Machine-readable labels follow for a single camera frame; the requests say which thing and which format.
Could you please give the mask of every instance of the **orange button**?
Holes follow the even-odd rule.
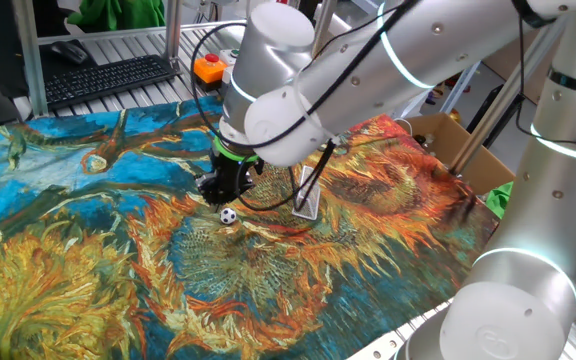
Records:
[[[221,81],[224,69],[227,67],[228,65],[219,60],[217,55],[208,54],[205,58],[195,61],[195,68],[193,70],[195,74],[203,80],[203,82],[210,84],[216,81]]]

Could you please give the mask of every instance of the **table surface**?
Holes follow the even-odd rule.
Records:
[[[192,99],[189,75],[190,57],[199,39],[219,24],[195,24],[181,27],[179,59],[182,73],[173,79],[50,111],[48,115],[54,117],[85,115]],[[242,27],[224,29],[206,41],[200,49],[199,55],[205,56],[208,53],[219,53],[219,50],[222,49],[238,48],[242,35]],[[150,28],[80,36],[47,37],[39,39],[39,45],[50,44],[55,41],[79,40],[92,55],[95,62],[103,65],[144,55],[160,55],[165,50],[165,36],[165,28]],[[215,91],[210,93],[201,89],[197,91],[199,96],[217,94]],[[15,104],[18,108],[30,107],[27,98],[16,99]]]
[[[173,79],[142,86],[115,95],[104,96],[101,99],[86,101],[85,103],[58,109],[54,112],[51,111],[49,112],[49,116],[63,117],[118,111],[192,99],[189,75],[190,57],[199,39],[216,25],[218,25],[218,23],[194,24],[181,27],[179,59],[182,65],[182,73]],[[243,34],[239,30],[243,29],[235,27],[233,30],[225,29],[217,33],[214,37],[208,39],[206,44],[200,49],[200,56],[208,53],[218,53],[219,50],[222,49],[237,48]],[[68,40],[79,40],[92,55],[93,59],[102,65],[143,55],[162,54],[165,49],[165,28],[93,33],[80,36],[48,37],[39,39],[39,45]],[[205,96],[214,95],[217,92],[206,93],[198,89],[198,93],[199,96]],[[15,99],[15,104],[18,108],[30,107],[27,98]],[[382,338],[355,354],[352,359],[374,358],[375,352],[380,353],[380,358],[391,358],[395,351],[412,335],[417,327],[429,317],[447,307],[449,303],[450,301],[441,304],[437,308],[417,318],[411,319],[400,328],[385,334]],[[573,359],[576,359],[576,327],[573,327],[569,341],[561,356],[561,360]]]

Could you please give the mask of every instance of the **painted cloth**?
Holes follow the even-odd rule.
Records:
[[[386,116],[342,136],[316,221],[236,201],[225,226],[211,139],[193,102],[0,127],[0,359],[344,359],[453,296],[496,226]],[[265,170],[259,206],[291,191]]]

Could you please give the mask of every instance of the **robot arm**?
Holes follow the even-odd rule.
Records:
[[[400,3],[386,1],[379,14]],[[386,14],[370,26],[336,40],[289,85],[259,97],[246,113],[244,132],[248,140],[251,143],[269,140],[292,125],[317,102],[392,15]],[[518,19],[517,9],[510,0],[419,2],[382,34],[380,43],[307,123],[255,152],[266,162],[294,165],[331,134],[341,133],[433,88],[514,40],[518,35]],[[235,72],[234,77],[246,75],[237,73],[236,67]]]
[[[397,4],[389,0],[380,11]],[[576,313],[576,143],[548,139],[576,141],[576,1],[564,7],[552,0],[424,0],[381,36],[306,122],[255,149],[267,162],[293,165],[331,134],[402,103],[513,40],[518,14],[539,26],[572,10],[504,220],[452,305],[420,327],[397,360],[554,360],[561,354]],[[272,17],[273,11],[264,15]],[[269,36],[285,29],[264,28],[255,12],[233,74],[240,86],[229,92],[220,124],[231,138],[252,144],[275,137],[301,117],[381,26],[380,21],[338,39],[298,73],[307,62],[302,43]],[[384,21],[388,16],[393,15],[384,15]],[[247,42],[249,31],[260,35],[255,44]],[[275,60],[249,58],[239,67],[253,47]],[[300,58],[288,56],[293,49],[301,49]],[[263,75],[252,69],[273,67],[285,71],[273,75],[274,83],[266,78],[263,87],[255,86],[254,78]]]

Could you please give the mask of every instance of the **metal rod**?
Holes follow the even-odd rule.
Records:
[[[543,28],[530,48],[528,48],[524,61],[525,79],[530,78],[555,40],[557,40],[565,27],[565,20],[565,18],[560,18],[554,24]],[[475,131],[473,131],[472,135],[457,154],[457,157],[453,160],[450,165],[451,173],[461,174],[464,171],[466,166],[468,166],[477,154],[477,151],[481,148],[481,144],[483,144],[484,140],[488,137],[490,130],[495,126],[501,115],[506,111],[506,108],[508,108],[515,96],[519,93],[521,83],[520,72],[521,66],[517,65],[495,101],[488,111],[486,111],[486,114],[481,119]]]
[[[455,105],[457,105],[457,101],[459,101],[461,94],[463,94],[464,90],[466,90],[466,88],[468,87],[470,79],[472,79],[472,76],[475,75],[475,73],[477,72],[479,64],[481,64],[481,61],[477,61],[474,65],[467,68],[461,73],[459,80],[457,80],[457,83],[455,84],[455,86],[453,86],[450,95],[448,95],[448,98],[446,98],[446,102],[441,107],[441,110],[439,110],[439,112],[450,114]]]
[[[315,42],[312,45],[313,57],[317,55],[317,52],[324,46],[326,34],[330,27],[330,20],[335,10],[337,10],[337,0],[324,0],[321,14],[319,15],[319,19],[317,19],[317,25],[315,25]]]
[[[168,0],[168,6],[166,6],[166,50],[164,58],[171,62],[176,62],[179,54],[181,9],[183,4],[183,0]]]
[[[317,9],[315,10],[315,19],[319,17],[318,14],[321,14],[322,8],[323,4],[317,5]],[[337,14],[332,14],[330,25],[328,26],[328,33],[330,36],[337,36],[350,29],[352,29],[352,26],[348,25]]]
[[[488,138],[486,138],[486,141],[484,141],[483,145],[486,149],[490,149],[492,143],[497,140],[499,134],[501,134],[501,132],[506,128],[506,125],[508,125],[510,120],[515,117],[517,111],[519,110],[519,105],[522,104],[524,100],[526,100],[525,95],[517,94],[517,96],[515,96],[515,99],[501,116],[501,119],[499,119],[497,125],[495,125],[495,127],[492,129],[490,135],[488,135]]]
[[[294,7],[295,9],[299,9],[299,4],[301,0],[288,0],[288,5]]]
[[[475,129],[477,128],[477,125],[479,125],[479,122],[481,122],[481,119],[486,114],[486,111],[488,111],[488,109],[490,109],[490,105],[492,105],[492,102],[495,101],[497,96],[499,96],[499,92],[501,91],[501,89],[503,87],[504,87],[503,84],[499,85],[496,88],[492,89],[490,91],[490,93],[488,93],[488,96],[486,96],[486,99],[484,100],[484,102],[481,103],[479,110],[477,110],[477,113],[472,118],[472,120],[470,121],[470,124],[468,124],[468,127],[466,128],[466,131],[468,131],[469,134],[472,134],[472,132],[475,131]]]
[[[246,0],[246,19],[250,19],[250,13],[252,12],[252,5],[250,4],[252,0]]]
[[[46,101],[44,74],[41,71],[41,57],[39,55],[35,12],[32,7],[32,1],[13,0],[12,3],[17,17],[17,29],[19,31],[19,40],[21,40],[24,70],[32,111],[35,116],[45,116],[48,114],[48,102]]]

